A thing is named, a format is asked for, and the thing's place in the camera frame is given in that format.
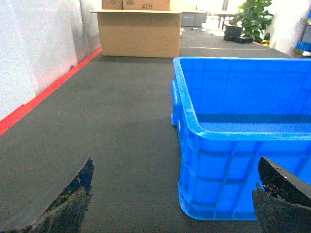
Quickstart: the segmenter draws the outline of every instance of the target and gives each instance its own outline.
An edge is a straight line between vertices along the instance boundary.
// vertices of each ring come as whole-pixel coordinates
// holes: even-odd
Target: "dark gray mat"
[[[185,34],[182,47],[211,44],[211,35],[196,33],[197,40]],[[218,37],[210,40],[221,48]],[[247,47],[258,48],[252,57],[286,57]],[[208,51],[182,48],[181,55],[228,55]],[[1,137],[0,221],[42,195],[50,204],[91,157],[94,196],[83,233],[258,232],[253,221],[197,221],[180,209],[172,79],[171,59],[98,55],[76,73]]]

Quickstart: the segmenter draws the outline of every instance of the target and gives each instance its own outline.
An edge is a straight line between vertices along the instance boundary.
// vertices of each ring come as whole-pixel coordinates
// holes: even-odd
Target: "blue plastic crate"
[[[256,220],[262,156],[311,183],[311,59],[179,57],[174,67],[187,215]]]

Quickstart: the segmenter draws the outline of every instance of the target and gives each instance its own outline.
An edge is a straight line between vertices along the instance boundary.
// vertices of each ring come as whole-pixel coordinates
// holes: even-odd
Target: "cardboard box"
[[[122,10],[123,0],[102,0],[102,9]]]
[[[169,11],[170,0],[123,0],[124,10]]]
[[[104,56],[179,56],[181,12],[99,10]]]

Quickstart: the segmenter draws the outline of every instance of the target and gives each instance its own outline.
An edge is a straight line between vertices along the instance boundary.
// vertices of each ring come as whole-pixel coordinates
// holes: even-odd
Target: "blue object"
[[[311,43],[299,40],[296,49],[311,52]]]
[[[183,211],[256,220],[252,190],[266,156],[311,184],[311,59],[174,59]]]

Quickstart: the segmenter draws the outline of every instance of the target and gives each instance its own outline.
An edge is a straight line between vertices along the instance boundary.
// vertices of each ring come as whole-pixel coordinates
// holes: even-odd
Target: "white wall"
[[[171,0],[171,11],[195,10],[197,0]]]
[[[0,120],[100,47],[88,12],[99,8],[101,0],[0,0]]]
[[[300,39],[304,25],[301,18],[306,18],[310,12],[311,0],[273,0],[268,8],[275,15],[272,25],[266,32],[270,32],[270,47],[287,55]]]
[[[246,0],[229,0],[228,11],[237,11],[238,6]],[[204,11],[220,11],[223,8],[224,0],[197,0],[198,8]]]

